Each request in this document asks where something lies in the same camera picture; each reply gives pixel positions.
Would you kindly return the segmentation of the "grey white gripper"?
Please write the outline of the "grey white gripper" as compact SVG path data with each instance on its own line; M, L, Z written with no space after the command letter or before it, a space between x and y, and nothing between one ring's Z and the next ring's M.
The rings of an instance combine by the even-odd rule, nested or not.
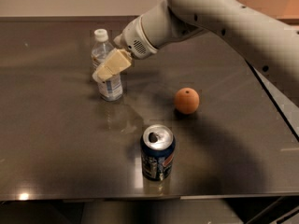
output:
M120 49L113 49L93 72L93 79L97 83L105 82L129 68L132 57L142 60L158 51L144 33L142 17L131 21L121 34L114 38L114 43Z

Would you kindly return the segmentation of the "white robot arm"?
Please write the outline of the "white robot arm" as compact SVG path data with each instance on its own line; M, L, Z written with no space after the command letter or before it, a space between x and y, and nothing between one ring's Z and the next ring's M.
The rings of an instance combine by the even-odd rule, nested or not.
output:
M299 105L299 33L236 0L164 0L131 21L93 72L106 81L170 43L212 32Z

